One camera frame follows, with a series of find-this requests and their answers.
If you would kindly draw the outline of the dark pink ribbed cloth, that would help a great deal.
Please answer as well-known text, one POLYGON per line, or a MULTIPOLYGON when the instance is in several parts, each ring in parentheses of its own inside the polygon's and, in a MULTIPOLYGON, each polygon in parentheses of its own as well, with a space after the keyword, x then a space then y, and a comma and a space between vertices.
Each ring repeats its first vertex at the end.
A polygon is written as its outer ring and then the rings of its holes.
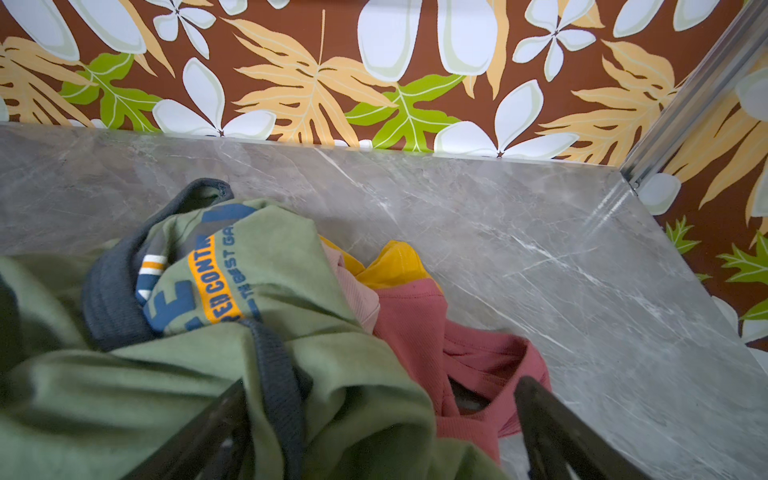
POLYGON ((529 376, 551 388, 539 351, 524 337, 449 320, 445 297, 432 279, 377 294, 374 335, 429 395, 437 436, 468 441, 500 463, 499 440, 521 432, 514 398, 520 380, 529 376))

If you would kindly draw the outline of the light pink ribbed cloth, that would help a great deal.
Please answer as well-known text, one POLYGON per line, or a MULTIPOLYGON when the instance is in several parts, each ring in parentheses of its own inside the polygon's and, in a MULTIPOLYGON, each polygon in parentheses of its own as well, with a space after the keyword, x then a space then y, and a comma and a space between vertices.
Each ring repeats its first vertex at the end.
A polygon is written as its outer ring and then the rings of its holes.
POLYGON ((361 283, 356 275, 363 271, 362 264, 351 255, 321 240, 329 265, 356 320, 367 332, 374 331, 380 312, 377 293, 361 283))

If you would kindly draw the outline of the yellow cloth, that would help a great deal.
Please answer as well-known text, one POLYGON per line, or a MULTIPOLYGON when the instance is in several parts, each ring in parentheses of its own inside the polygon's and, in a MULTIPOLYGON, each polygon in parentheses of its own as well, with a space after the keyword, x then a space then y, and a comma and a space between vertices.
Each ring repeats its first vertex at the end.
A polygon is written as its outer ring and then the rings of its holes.
POLYGON ((389 241, 378 257, 364 266, 330 240, 320 237, 324 246, 341 255, 341 265, 352 276, 373 290, 392 289, 418 280, 431 279, 416 250, 406 242, 389 241))

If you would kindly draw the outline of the green t-shirt with print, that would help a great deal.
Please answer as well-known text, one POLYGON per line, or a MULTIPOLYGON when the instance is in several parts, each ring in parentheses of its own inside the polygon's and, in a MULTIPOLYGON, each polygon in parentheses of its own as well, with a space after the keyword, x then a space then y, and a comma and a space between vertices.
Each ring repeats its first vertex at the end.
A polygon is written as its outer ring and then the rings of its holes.
POLYGON ((1 475, 120 479, 241 384, 207 477, 500 479, 350 309, 313 221, 191 182, 125 238, 1 260, 1 475))

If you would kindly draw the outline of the aluminium corner frame post right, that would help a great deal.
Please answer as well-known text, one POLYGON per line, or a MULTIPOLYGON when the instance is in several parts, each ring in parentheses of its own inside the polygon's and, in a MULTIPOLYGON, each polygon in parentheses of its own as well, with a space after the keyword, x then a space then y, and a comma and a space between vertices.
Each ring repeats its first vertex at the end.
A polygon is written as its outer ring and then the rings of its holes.
POLYGON ((670 161, 766 49, 767 2, 748 1, 620 167, 633 190, 670 161))

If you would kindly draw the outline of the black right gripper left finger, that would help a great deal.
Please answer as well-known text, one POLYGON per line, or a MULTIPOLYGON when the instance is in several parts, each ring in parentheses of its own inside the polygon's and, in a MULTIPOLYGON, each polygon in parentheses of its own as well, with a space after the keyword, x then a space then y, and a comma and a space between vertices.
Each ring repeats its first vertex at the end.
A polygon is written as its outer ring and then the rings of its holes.
POLYGON ((249 444, 244 384, 238 380, 126 479, 236 479, 249 444))

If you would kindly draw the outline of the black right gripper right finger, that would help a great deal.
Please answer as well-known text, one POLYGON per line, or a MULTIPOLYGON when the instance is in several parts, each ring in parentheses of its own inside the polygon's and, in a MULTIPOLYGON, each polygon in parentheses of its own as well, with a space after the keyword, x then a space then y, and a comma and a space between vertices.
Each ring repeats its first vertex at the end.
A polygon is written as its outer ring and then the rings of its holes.
POLYGON ((650 479, 534 378, 514 396, 531 479, 650 479))

